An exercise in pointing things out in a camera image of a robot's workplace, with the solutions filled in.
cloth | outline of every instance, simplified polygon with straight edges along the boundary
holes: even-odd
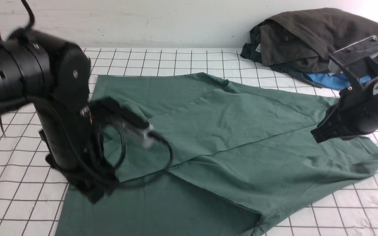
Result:
[[[92,205],[68,190],[56,236],[259,236],[332,192],[372,176],[378,147],[366,137],[317,144],[310,134],[334,98],[232,83],[205,73],[99,76],[93,100],[111,96],[145,116],[175,152],[143,189]],[[106,130],[114,163],[120,138]],[[167,148],[127,142],[117,171],[137,182],[163,168]]]
[[[241,57],[321,88],[326,83],[307,73],[329,72],[329,54],[378,36],[378,23],[339,9],[300,10],[274,15],[253,27],[249,35]],[[331,84],[335,82],[339,80],[334,78]]]
[[[305,75],[307,75],[312,81],[330,89],[342,90],[351,86],[347,77],[343,73],[334,75],[329,75],[328,73],[305,73]],[[369,76],[365,76],[360,79],[360,82],[363,84],[370,80],[371,78]]]

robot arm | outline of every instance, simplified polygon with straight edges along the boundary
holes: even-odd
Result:
[[[29,24],[0,38],[0,115],[33,103],[42,124],[42,140],[50,153],[46,161],[60,171],[90,202],[96,203],[117,188],[143,187],[159,179],[171,166],[172,149],[153,126],[110,97],[88,102],[90,59],[81,48],[63,39],[33,30]],[[139,185],[120,182],[114,166],[103,154],[102,130],[112,125],[120,136],[132,138],[145,148],[154,140],[168,146],[170,160],[153,178]]]
[[[340,91],[339,101],[331,106],[318,127],[311,131],[317,143],[328,139],[344,140],[373,133],[378,129],[378,37],[371,36],[332,55],[329,69],[343,72],[351,86]],[[365,84],[360,78],[369,75]]]

dark gray garment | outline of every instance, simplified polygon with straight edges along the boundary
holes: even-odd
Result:
[[[263,22],[260,32],[262,64],[287,63],[301,72],[320,73],[328,72],[330,53],[378,36],[378,23],[324,8],[274,15]]]
[[[255,62],[258,62],[258,63],[262,63],[261,53],[255,51],[256,48],[258,47],[259,43],[260,42],[256,43],[256,45],[252,45],[251,43],[246,43],[243,46],[243,49],[241,51],[240,56],[242,58],[246,58],[246,59],[250,59],[250,60],[253,60]],[[289,76],[293,77],[294,79],[298,79],[299,81],[301,81],[303,83],[312,85],[312,86],[317,87],[317,88],[323,88],[323,85],[318,84],[318,83],[312,81],[309,78],[309,76],[307,76],[303,72],[300,72],[298,70],[295,70],[295,69],[291,68],[286,63],[277,64],[277,65],[271,65],[271,66],[269,66],[269,68],[271,68],[274,71],[280,72],[280,73],[286,73]]]

blue fabric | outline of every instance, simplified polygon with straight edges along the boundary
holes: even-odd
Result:
[[[351,84],[348,82],[347,77],[341,74],[335,74],[330,76],[327,73],[305,73],[309,78],[330,89],[342,90],[346,87],[349,87]],[[363,77],[360,79],[362,83],[369,81],[371,78],[369,76]]]

white grid mat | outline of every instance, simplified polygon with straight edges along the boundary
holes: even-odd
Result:
[[[241,58],[240,49],[85,48],[92,59],[90,92],[97,75],[172,76],[205,72],[255,87],[337,97]],[[54,236],[65,178],[49,169],[33,106],[3,116],[0,130],[0,236]],[[378,131],[369,136],[378,145]],[[378,173],[313,203],[266,236],[378,236]]]

